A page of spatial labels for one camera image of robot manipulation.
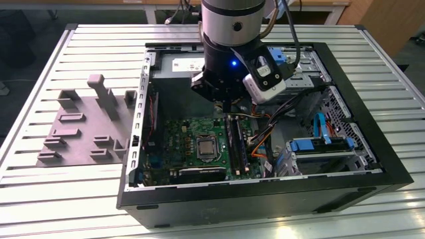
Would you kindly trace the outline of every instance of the desk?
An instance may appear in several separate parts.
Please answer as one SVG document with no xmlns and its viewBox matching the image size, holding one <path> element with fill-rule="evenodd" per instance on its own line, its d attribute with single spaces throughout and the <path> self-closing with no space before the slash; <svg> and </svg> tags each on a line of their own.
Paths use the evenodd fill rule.
<svg viewBox="0 0 425 239">
<path fill-rule="evenodd" d="M 80 25 L 65 30 L 0 148 L 0 236 L 30 239 L 421 237 L 425 211 L 425 100 L 366 31 L 298 25 L 300 41 L 326 42 L 414 183 L 338 213 L 146 230 L 116 210 L 120 164 L 36 168 L 61 89 L 94 96 L 104 74 L 116 96 L 136 89 L 148 42 L 198 40 L 197 25 Z M 276 26 L 265 41 L 292 41 Z"/>
<path fill-rule="evenodd" d="M 44 10 L 144 10 L 148 24 L 156 24 L 156 10 L 176 10 L 180 0 L 0 0 L 0 9 L 44 9 Z M 329 12 L 326 25 L 335 25 L 343 8 L 350 0 L 302 0 L 302 11 Z M 298 11 L 300 2 L 289 7 Z"/>
</svg>

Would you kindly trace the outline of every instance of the table leg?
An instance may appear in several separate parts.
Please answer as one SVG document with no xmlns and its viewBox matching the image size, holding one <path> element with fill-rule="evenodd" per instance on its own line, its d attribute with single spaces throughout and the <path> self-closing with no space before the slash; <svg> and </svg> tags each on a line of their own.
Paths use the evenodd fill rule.
<svg viewBox="0 0 425 239">
<path fill-rule="evenodd" d="M 334 6 L 331 12 L 327 15 L 325 25 L 335 25 L 342 15 L 345 6 Z"/>
<path fill-rule="evenodd" d="M 154 10 L 156 10 L 156 7 L 153 5 L 145 5 L 145 14 L 148 19 L 148 24 L 157 24 Z"/>
</svg>

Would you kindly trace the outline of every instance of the yellow wire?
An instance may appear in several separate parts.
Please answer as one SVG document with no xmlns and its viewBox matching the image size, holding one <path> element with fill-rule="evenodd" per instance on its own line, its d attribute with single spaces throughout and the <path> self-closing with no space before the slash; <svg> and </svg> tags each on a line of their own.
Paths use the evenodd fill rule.
<svg viewBox="0 0 425 239">
<path fill-rule="evenodd" d="M 272 131 L 264 136 L 264 138 L 262 138 L 262 140 L 260 141 L 257 147 L 253 149 L 253 151 L 252 151 L 252 153 L 250 153 L 250 156 L 252 156 L 252 157 L 256 157 L 256 155 L 258 155 L 258 154 L 256 154 L 256 152 L 257 152 L 260 146 L 262 145 L 264 141 L 266 140 L 266 138 L 270 136 L 270 134 L 272 134 Z"/>
</svg>

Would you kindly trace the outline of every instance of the white label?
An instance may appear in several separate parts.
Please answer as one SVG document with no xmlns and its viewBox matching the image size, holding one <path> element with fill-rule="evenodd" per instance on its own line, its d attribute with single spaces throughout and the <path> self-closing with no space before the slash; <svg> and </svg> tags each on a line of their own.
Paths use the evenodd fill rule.
<svg viewBox="0 0 425 239">
<path fill-rule="evenodd" d="M 140 0 L 122 0 L 122 3 L 141 3 Z"/>
<path fill-rule="evenodd" d="M 270 68 L 269 68 L 268 65 L 261 66 L 261 67 L 257 69 L 257 72 L 258 72 L 258 74 L 260 74 L 261 77 L 265 77 L 268 74 L 272 73 Z"/>
<path fill-rule="evenodd" d="M 270 164 L 268 161 L 264 163 L 264 167 L 266 168 L 266 170 L 268 170 L 269 172 L 272 172 L 273 166 L 272 166 L 272 164 Z"/>
<path fill-rule="evenodd" d="M 204 58 L 176 58 L 173 60 L 173 72 L 201 71 Z"/>
</svg>

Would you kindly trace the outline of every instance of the green circuit board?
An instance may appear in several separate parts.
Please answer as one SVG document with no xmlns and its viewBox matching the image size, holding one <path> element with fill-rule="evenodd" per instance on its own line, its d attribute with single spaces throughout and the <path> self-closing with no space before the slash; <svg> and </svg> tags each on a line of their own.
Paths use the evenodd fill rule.
<svg viewBox="0 0 425 239">
<path fill-rule="evenodd" d="M 250 121 L 240 119 L 238 123 L 246 139 L 253 135 Z M 168 120 L 165 122 L 164 151 L 161 155 L 162 168 L 224 167 L 226 168 L 226 180 L 258 178 L 260 169 L 257 163 L 250 163 L 248 174 L 232 174 L 224 125 L 222 118 Z M 214 139 L 217 154 L 213 159 L 198 159 L 197 140 L 200 138 Z"/>
</svg>

